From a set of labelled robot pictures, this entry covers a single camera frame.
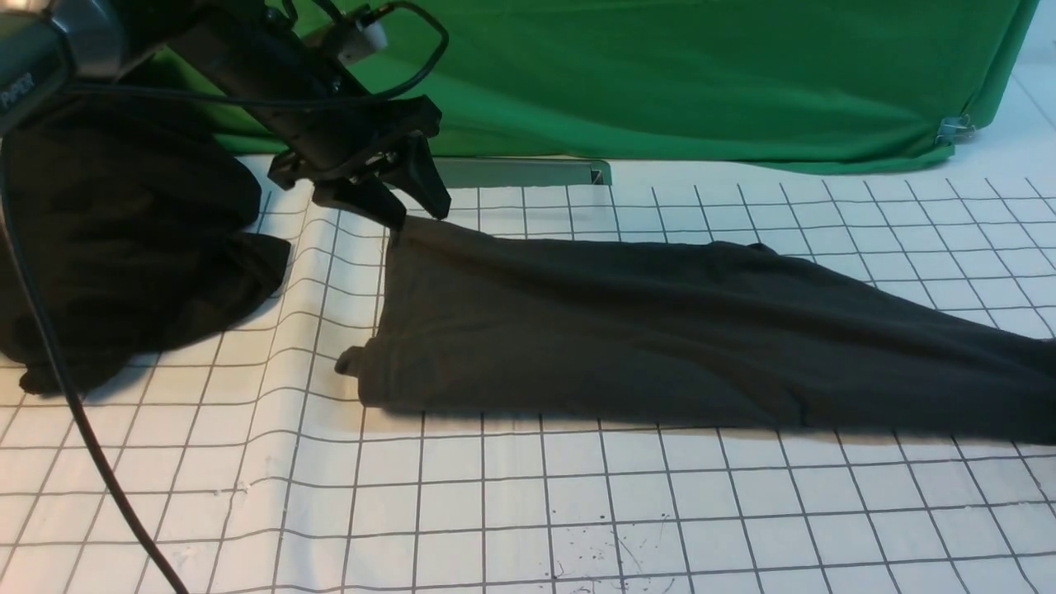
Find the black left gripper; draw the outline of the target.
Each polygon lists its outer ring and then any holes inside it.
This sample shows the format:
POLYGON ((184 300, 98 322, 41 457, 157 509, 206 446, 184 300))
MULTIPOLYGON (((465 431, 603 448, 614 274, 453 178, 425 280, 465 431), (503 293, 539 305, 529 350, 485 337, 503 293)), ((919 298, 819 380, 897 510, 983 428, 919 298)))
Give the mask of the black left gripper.
POLYGON ((266 127, 286 151, 272 159, 267 177, 282 189, 310 180, 317 206, 361 215, 391 230, 403 229, 407 218, 391 185, 432 218, 446 219, 451 196, 427 143, 439 132, 441 117, 427 97, 269 112, 266 127))

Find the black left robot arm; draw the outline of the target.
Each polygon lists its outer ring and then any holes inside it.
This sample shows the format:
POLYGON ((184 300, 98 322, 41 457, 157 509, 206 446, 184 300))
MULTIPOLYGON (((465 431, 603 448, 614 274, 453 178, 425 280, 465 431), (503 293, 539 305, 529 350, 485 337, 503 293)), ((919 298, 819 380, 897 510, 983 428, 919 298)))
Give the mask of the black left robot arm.
POLYGON ((268 172, 284 191, 309 181, 314 204, 389 229, 403 227, 399 192, 445 219, 451 196, 429 147, 441 109, 410 91, 448 31, 408 1, 318 7, 328 23, 303 38, 291 1, 4 1, 2 132, 63 92, 238 106, 285 145, 268 172), (406 82, 371 92, 348 67, 386 47, 382 20, 400 10, 438 44, 406 82))

